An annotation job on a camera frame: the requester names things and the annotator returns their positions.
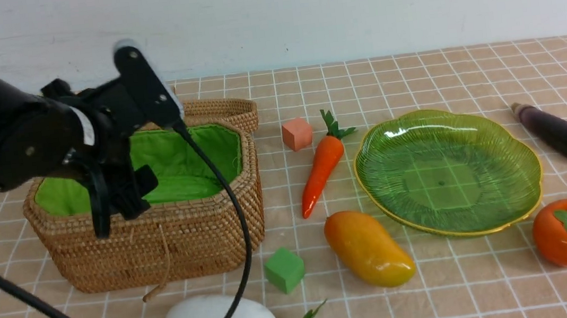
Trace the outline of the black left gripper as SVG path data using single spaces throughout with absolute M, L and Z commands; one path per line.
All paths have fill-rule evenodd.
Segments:
M 121 214 L 134 220 L 150 209 L 144 197 L 157 188 L 159 181 L 147 164 L 134 170 L 129 138 L 146 124 L 145 116 L 118 77 L 95 88 L 74 93 L 71 86 L 57 78 L 41 89 L 42 96 L 78 109 L 94 128 L 92 159 L 82 160 L 87 174 L 95 236 L 107 239 L 111 215 Z

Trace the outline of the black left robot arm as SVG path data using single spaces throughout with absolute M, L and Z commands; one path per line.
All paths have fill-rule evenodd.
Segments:
M 141 216 L 159 183 L 148 165 L 133 168 L 129 136 L 146 122 L 123 76 L 76 93 L 57 78 L 42 95 L 0 78 L 0 191 L 38 177 L 76 181 L 89 192 L 95 235 L 107 238 L 110 217 Z

